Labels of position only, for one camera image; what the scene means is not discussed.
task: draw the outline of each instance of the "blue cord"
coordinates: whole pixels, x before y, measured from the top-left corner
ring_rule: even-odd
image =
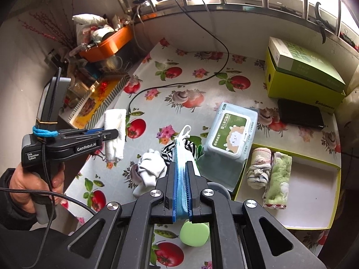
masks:
[[[46,129],[38,129],[35,126],[32,127],[32,132],[37,137],[56,137],[59,135],[59,132],[56,130],[50,131]]]

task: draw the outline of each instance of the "green round object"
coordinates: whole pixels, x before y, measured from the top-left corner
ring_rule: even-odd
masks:
[[[203,246],[209,237],[209,227],[205,223],[187,221],[181,228],[179,238],[182,243],[192,247]]]

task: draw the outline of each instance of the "table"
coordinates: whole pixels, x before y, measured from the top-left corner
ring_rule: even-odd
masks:
[[[104,149],[98,151],[98,155],[91,156],[86,162],[66,194],[95,210],[109,201],[121,204],[134,201],[132,191],[135,184],[130,170],[141,155],[149,148],[160,151],[186,124],[192,127],[194,143],[203,144],[215,112],[223,101],[260,109],[254,143],[281,147],[282,150],[314,157],[340,168],[340,142],[335,117],[323,115],[326,125],[323,132],[282,123],[277,100],[267,97],[264,61],[231,54],[228,64],[214,78],[200,83],[156,88],[207,78],[221,69],[226,58],[227,54],[220,52],[187,53],[170,46],[165,39],[161,40],[135,71],[115,104],[115,108],[127,108],[136,93],[152,88],[140,94],[131,105],[131,132],[125,144],[124,159],[117,166],[107,165]],[[81,222],[91,216],[76,204],[66,205]],[[155,229],[168,230],[172,232],[171,236],[177,236],[180,228],[181,224],[176,223]],[[292,233],[318,255],[328,230],[294,230]],[[205,246],[192,248],[176,237],[165,238],[164,234],[156,233],[156,242],[174,243],[184,252],[184,261],[178,268],[211,269],[209,241]],[[165,268],[158,261],[156,266]]]

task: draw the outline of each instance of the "silver screw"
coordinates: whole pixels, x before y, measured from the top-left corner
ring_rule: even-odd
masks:
[[[119,208],[119,205],[117,202],[110,202],[109,204],[107,204],[108,210],[116,210],[118,208]]]
[[[257,206],[257,202],[253,199],[248,199],[245,201],[245,205],[249,208],[255,208]]]
[[[212,189],[205,189],[205,190],[203,190],[203,195],[205,195],[205,196],[213,196],[213,194],[214,194],[214,191],[212,190]]]
[[[158,189],[153,189],[151,192],[150,192],[150,195],[152,197],[159,197],[161,196],[162,192],[161,190],[158,190]]]

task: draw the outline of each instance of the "orange container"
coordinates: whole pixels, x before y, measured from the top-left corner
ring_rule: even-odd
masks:
[[[109,58],[133,38],[132,30],[129,26],[120,29],[114,35],[101,42],[98,46],[93,46],[88,50],[80,52],[80,55],[87,61],[94,63]]]

